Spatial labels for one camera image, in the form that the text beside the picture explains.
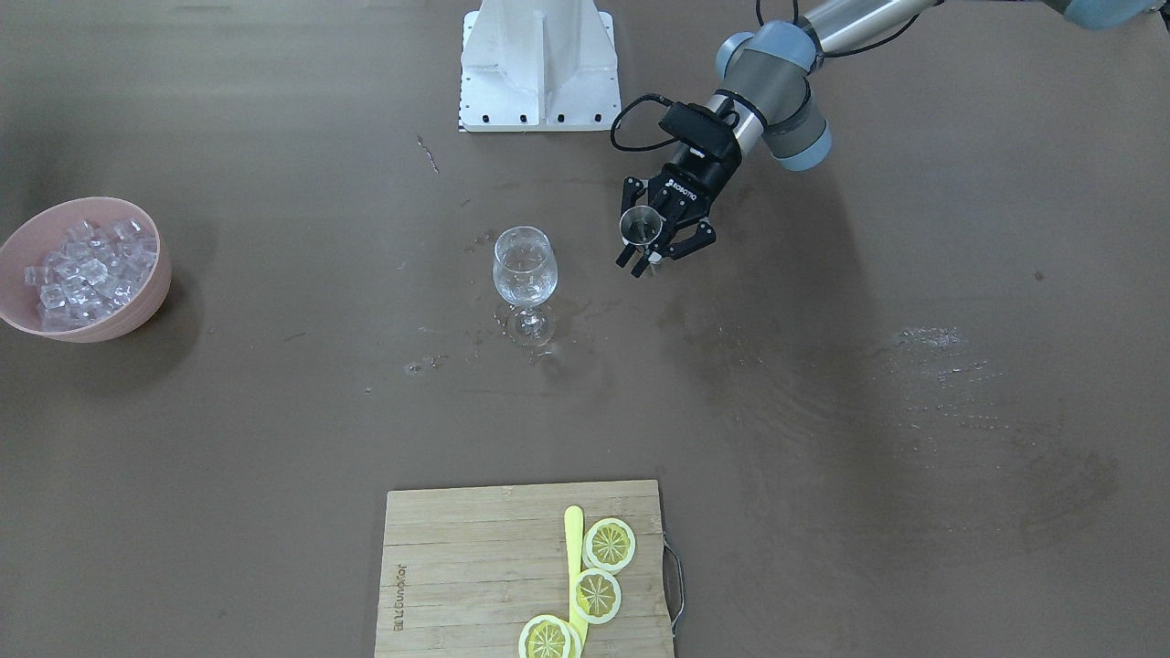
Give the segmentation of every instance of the pink bowl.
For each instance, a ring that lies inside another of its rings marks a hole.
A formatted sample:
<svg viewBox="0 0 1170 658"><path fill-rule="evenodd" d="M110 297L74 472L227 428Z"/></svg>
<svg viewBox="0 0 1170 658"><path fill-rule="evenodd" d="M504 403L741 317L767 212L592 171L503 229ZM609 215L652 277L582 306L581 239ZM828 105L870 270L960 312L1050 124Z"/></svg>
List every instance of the pink bowl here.
<svg viewBox="0 0 1170 658"><path fill-rule="evenodd" d="M41 331L36 313L36 288L25 285L25 267L40 265L61 244L66 231L82 219L105 226L132 217L158 238L158 260L143 289L126 306L89 327L69 331ZM70 343L97 343L117 338L150 320L171 288L171 255L154 221L142 208L110 197L75 199L42 212L25 222L0 247L0 317L21 331Z"/></svg>

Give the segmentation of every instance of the white plastic bracket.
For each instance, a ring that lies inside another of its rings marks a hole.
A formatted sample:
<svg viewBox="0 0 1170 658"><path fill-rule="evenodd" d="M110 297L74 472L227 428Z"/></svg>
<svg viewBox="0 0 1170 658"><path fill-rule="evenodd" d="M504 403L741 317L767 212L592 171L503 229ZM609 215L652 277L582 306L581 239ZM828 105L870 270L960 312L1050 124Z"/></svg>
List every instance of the white plastic bracket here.
<svg viewBox="0 0 1170 658"><path fill-rule="evenodd" d="M462 64L460 130L608 130L621 108L613 18L593 0L483 0Z"/></svg>

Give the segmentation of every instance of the blue joint cap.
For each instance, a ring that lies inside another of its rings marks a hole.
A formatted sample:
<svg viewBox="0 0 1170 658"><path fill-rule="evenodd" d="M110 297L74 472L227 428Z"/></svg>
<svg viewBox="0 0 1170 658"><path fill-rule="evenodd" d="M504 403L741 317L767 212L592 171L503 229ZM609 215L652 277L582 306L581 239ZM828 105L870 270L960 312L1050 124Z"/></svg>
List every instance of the blue joint cap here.
<svg viewBox="0 0 1170 658"><path fill-rule="evenodd" d="M808 145L807 149L800 151L794 156L789 156L786 158L776 158L776 162L780 163L780 166L789 171L807 171L820 164L828 155L828 150L833 148L833 133L828 130L828 122L825 122L825 132L820 133L820 137L815 142Z"/></svg>
<svg viewBox="0 0 1170 658"><path fill-rule="evenodd" d="M803 29L785 21L765 23L744 48L792 62L805 71L811 71L817 61L817 44Z"/></svg>
<svg viewBox="0 0 1170 658"><path fill-rule="evenodd" d="M756 35L750 32L737 32L729 36L728 40L723 42L723 46L720 46L720 52L715 54L715 73L718 74L721 80L728 73L728 64L731 63L731 55L735 55L735 52L739 48L739 46L752 36Z"/></svg>
<svg viewBox="0 0 1170 658"><path fill-rule="evenodd" d="M1065 9L1065 20L1086 29L1106 29L1128 21L1151 5L1151 0L1073 0Z"/></svg>

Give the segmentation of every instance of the bamboo board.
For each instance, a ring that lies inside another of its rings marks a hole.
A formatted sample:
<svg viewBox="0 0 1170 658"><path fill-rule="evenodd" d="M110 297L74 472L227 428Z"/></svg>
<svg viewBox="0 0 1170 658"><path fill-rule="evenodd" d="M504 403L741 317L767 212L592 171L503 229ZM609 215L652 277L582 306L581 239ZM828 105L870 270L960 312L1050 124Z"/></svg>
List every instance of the bamboo board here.
<svg viewBox="0 0 1170 658"><path fill-rule="evenodd" d="M583 658L673 658L658 481L390 492L376 658L512 658L524 623L569 617L564 510L617 516L638 539L621 610L590 626Z"/></svg>

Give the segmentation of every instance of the bowl of ice cubes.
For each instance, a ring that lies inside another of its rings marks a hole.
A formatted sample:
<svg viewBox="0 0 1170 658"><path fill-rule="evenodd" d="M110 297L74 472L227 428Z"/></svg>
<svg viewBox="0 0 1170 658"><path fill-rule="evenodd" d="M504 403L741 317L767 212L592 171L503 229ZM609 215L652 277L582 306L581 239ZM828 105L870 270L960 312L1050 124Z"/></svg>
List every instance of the bowl of ice cubes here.
<svg viewBox="0 0 1170 658"><path fill-rule="evenodd" d="M56 341L96 343L133 331L170 288L171 259L154 221L122 199L53 206L0 247L0 317Z"/></svg>

